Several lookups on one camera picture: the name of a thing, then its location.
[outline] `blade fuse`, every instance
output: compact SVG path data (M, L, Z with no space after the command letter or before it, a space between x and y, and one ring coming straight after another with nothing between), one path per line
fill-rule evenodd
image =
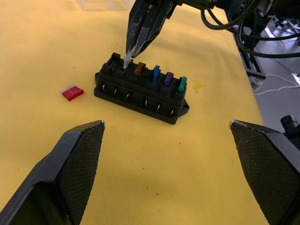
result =
M153 72L153 80L152 80L153 83L156 82L156 80L158 79L159 73L160 73L159 66L156 65Z
M77 86L74 85L69 85L68 86L69 89L65 90L65 89L61 89L60 92L62 93L62 95L68 100L71 101L74 98L77 98L78 96L81 96L84 94L84 90L78 88Z
M136 76L140 76L142 74L142 69L146 66L146 64L139 62L139 64L137 65L136 69L135 69L135 75Z
M187 83L187 78L184 76L180 82L180 85L179 85L179 88L178 88L178 91L179 92L183 92L185 86L186 86L186 83Z
M173 77L174 77L173 73L171 73L171 72L167 73L167 77L165 78L165 82L164 82L165 86L167 86L167 87L170 86L170 83L171 83L171 80Z

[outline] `yellow table surface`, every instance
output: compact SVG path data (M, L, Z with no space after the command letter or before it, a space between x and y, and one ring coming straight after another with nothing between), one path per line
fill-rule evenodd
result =
M228 128L263 123L232 35L177 7L135 59L188 77L190 110L169 125L93 96L95 72L125 54L128 14L75 0L0 2L0 209L64 131L105 120L83 225L266 225ZM69 84L86 94L68 102Z

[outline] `blue fuse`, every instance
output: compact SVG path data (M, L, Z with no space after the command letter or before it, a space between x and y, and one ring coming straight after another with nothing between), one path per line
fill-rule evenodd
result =
M165 82L164 82L165 86L167 86L167 87L170 86L170 83L171 83L171 80L173 77L174 77L173 73L171 73L171 72L167 73L167 77L165 78Z
M156 82L156 80L158 79L159 73L160 73L159 66L155 66L155 68L154 68L154 73L153 73L153 80L152 80L152 82Z

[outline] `black cable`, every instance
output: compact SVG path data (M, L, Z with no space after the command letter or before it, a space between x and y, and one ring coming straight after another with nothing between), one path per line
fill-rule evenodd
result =
M281 62L279 62L278 60L276 60L276 59L270 59L270 60L273 60L274 62L278 63L279 65L281 65L283 68L285 68L285 69L288 70L289 72L294 73L292 70L290 70L288 67L286 67L285 65L283 65L283 64L282 64Z
M257 57L262 57L262 58L273 58L273 59L283 59L283 58L295 58L295 57L300 57L300 52L298 53L290 53L290 54L264 54L264 53L259 53L259 52L254 52L248 48L246 48L242 42L241 39L241 32L242 32L242 27L243 27L244 21L242 21L239 24L239 29L238 29L238 35L237 35L237 42L238 46L246 53L250 55L254 55Z
M253 24L252 24L252 33L256 35L256 27L257 27L257 11L253 11ZM256 42L254 40L251 40L251 50L254 50L254 47L256 46Z
M218 18L213 14L211 9L207 9L208 13L212 17L212 19L219 25L222 25L221 21L218 20ZM238 32L232 28L228 28L227 31L233 33L233 34L238 34ZM285 37L261 37L261 36L253 36L253 35L247 35L247 34L241 34L244 38L251 38L251 39L256 39L260 41L281 41L281 40L287 40L291 38L298 38L300 37L300 33L298 34L293 34Z
M201 10L201 18L202 18L204 25L212 30L226 30L228 28L233 27L234 25L241 23L247 17L249 17L251 15L251 13L253 12L253 10L255 9L255 7L257 6L259 1L260 0L252 0L249 7L247 6L248 3L246 2L242 15L227 24L213 25L213 24L209 23L205 17L205 10Z

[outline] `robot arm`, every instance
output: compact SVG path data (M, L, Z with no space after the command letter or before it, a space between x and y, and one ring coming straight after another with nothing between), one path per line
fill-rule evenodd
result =
M135 58L159 35L177 5L214 8L216 0L136 0L129 14L126 53Z

